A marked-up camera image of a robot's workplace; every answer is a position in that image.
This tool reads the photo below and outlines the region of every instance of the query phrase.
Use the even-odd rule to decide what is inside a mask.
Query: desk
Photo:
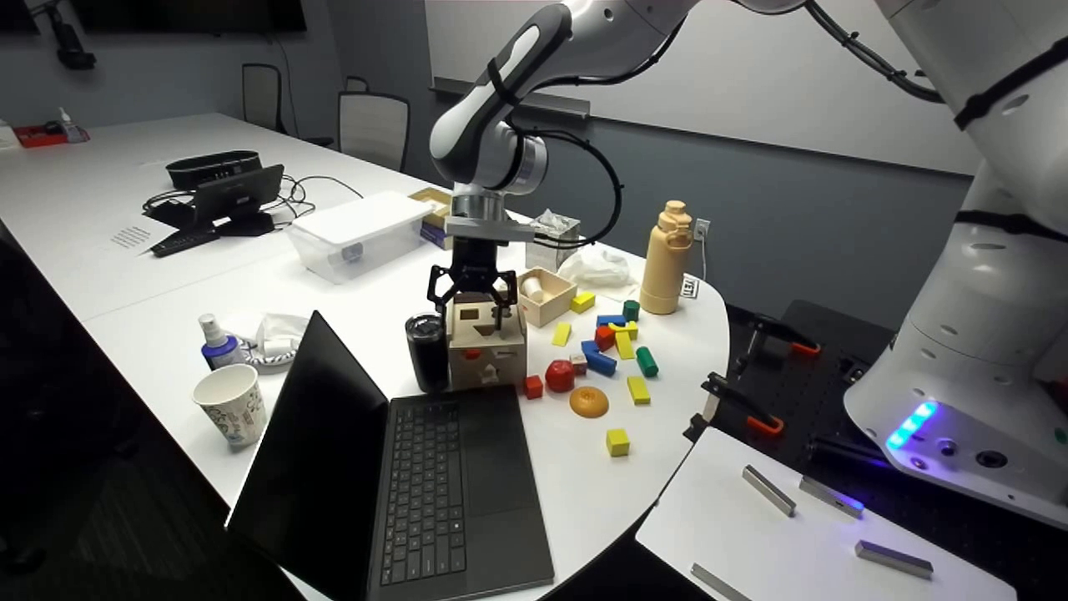
[[[16,165],[35,170],[35,176],[21,170],[16,197],[45,191],[41,179],[43,175],[62,179],[65,194],[87,176],[81,191],[83,205],[75,208],[81,221],[62,221],[61,235],[43,235],[45,223],[62,214],[62,194],[43,194],[45,200],[41,208],[22,208],[11,191],[2,191],[0,217],[11,221],[14,235],[61,297],[228,504],[237,500],[253,452],[230,454],[222,437],[191,400],[193,383],[208,373],[196,353],[196,317],[202,310],[213,310],[230,331],[253,334],[263,313],[311,313],[316,307],[382,393],[398,396],[416,390],[403,344],[403,317],[429,310],[425,299],[428,267],[448,265],[443,249],[419,248],[348,284],[327,284],[300,267],[292,248],[281,235],[193,248],[175,265],[151,258],[134,260],[113,248],[111,235],[119,223],[139,221],[139,200],[163,187],[165,159],[208,151],[251,148],[261,151],[268,165],[282,159],[291,175],[334,175],[359,191],[416,191],[425,187],[419,179],[222,117],[113,128],[97,134],[92,142],[107,142],[116,165],[125,159],[129,166],[134,159],[129,187],[135,187],[135,194],[129,194],[125,182],[101,176],[111,159],[91,148],[65,148],[41,157],[25,155],[16,157]],[[506,248],[500,267],[519,267],[519,248]],[[633,287],[601,295],[598,310],[619,310],[624,297],[637,297]],[[590,319],[593,313],[572,317],[572,341],[590,337]],[[633,408],[626,400],[624,373],[637,373],[637,364],[630,362],[619,364],[618,377],[590,373],[590,381],[615,396],[610,414],[601,421],[579,421],[565,396],[519,400],[558,580],[572,573],[633,523],[685,457],[687,442],[680,430],[705,400],[697,383],[708,371],[723,371],[727,364],[723,299],[717,292],[699,287],[697,299],[685,299],[680,313],[643,317],[639,344],[646,344],[660,364],[660,377],[651,381],[651,408]],[[529,326],[528,371],[545,371],[558,353],[559,351],[549,346],[549,326]],[[282,377],[263,377],[268,408],[272,408],[281,381]],[[630,457],[608,457],[608,427],[630,430]]]

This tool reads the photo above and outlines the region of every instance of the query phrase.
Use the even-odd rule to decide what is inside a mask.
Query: wall
[[[35,122],[65,107],[83,122],[148,121],[165,112],[241,112],[241,65],[291,67],[292,107],[288,129],[334,134],[339,67],[327,0],[304,0],[305,32],[298,38],[83,38],[97,71],[73,72],[41,38],[0,40],[0,121]]]
[[[409,98],[409,170],[433,176],[425,142],[439,107],[428,91],[425,23],[425,0],[334,0],[339,67]],[[727,303],[765,313],[817,299],[898,326],[966,187],[962,176],[608,121],[579,134],[610,155],[626,182],[624,217],[608,239],[643,254],[664,197],[685,197],[710,217],[710,284]],[[548,187],[528,208],[549,205],[590,230],[603,217],[603,194],[590,159],[558,151]]]

